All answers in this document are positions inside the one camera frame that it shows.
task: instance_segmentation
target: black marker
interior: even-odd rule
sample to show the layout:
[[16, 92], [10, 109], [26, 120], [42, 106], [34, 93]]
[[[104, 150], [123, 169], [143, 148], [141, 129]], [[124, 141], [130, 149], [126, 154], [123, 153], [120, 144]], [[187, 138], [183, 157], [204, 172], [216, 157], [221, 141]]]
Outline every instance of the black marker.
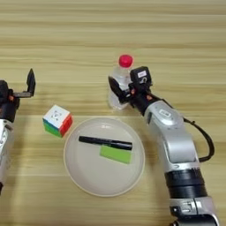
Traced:
[[115, 147], [118, 149], [124, 149], [124, 150], [129, 150], [129, 151], [132, 150], [131, 142], [126, 142], [126, 141], [121, 141], [121, 140], [101, 139], [101, 138], [79, 136], [79, 141], [88, 143], [88, 144], [106, 145], [109, 147]]

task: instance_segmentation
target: robotic arm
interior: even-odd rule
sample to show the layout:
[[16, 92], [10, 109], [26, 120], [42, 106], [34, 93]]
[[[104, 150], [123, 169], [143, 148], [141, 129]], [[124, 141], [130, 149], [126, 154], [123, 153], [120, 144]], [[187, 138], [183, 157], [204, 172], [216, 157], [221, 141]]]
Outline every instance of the robotic arm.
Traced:
[[[147, 67], [132, 70], [131, 81], [127, 90], [121, 90], [117, 81], [109, 77], [111, 90], [119, 101], [129, 102], [137, 108], [155, 137], [169, 188], [169, 209], [177, 217], [171, 226], [219, 226], [214, 203], [207, 195], [200, 172], [200, 162], [214, 154], [213, 141], [198, 125], [183, 118], [166, 101], [151, 93], [152, 80]], [[205, 136], [210, 147], [209, 156], [199, 159], [185, 122], [194, 125]]]
[[14, 141], [13, 122], [19, 108], [19, 100], [34, 95], [35, 77], [32, 69], [28, 73], [26, 83], [28, 86], [26, 91], [14, 93], [4, 80], [0, 80], [0, 193], [9, 167], [9, 152]]

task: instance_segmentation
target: plastic bottle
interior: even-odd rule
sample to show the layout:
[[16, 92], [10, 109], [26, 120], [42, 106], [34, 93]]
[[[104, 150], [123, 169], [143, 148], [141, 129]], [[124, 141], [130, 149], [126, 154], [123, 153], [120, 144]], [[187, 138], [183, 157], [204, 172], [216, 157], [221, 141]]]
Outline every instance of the plastic bottle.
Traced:
[[[130, 55], [122, 55], [119, 57], [118, 66], [115, 67], [113, 72], [110, 74], [118, 83], [121, 89], [125, 90], [128, 88], [131, 82], [130, 70], [132, 66], [132, 57]], [[113, 109], [124, 109], [128, 103], [121, 104], [117, 96], [109, 88], [109, 105]]]

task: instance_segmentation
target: wood grain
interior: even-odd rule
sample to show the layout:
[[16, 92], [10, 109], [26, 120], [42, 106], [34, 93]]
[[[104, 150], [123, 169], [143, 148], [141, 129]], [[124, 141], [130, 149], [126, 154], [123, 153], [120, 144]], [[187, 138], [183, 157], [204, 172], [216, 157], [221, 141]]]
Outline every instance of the wood grain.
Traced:
[[[216, 155], [202, 164], [208, 193], [226, 224], [226, 2], [224, 0], [0, 0], [0, 72], [15, 90], [32, 67], [37, 89], [22, 100], [11, 168], [0, 199], [0, 225], [168, 225], [168, 191], [157, 152], [139, 113], [107, 104], [107, 76], [122, 53], [152, 72], [153, 91], [199, 122]], [[113, 199], [82, 192], [64, 169], [63, 139], [48, 135], [41, 117], [58, 104], [72, 128], [91, 117], [113, 117], [144, 142], [143, 177]], [[203, 138], [192, 128], [199, 154]]]

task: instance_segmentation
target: rubik's cube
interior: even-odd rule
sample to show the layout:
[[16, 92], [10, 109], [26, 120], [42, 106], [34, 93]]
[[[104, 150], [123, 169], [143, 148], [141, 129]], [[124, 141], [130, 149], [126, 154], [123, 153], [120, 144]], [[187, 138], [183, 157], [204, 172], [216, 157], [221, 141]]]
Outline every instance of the rubik's cube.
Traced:
[[62, 138], [72, 125], [72, 115], [66, 109], [54, 105], [43, 117], [47, 132]]

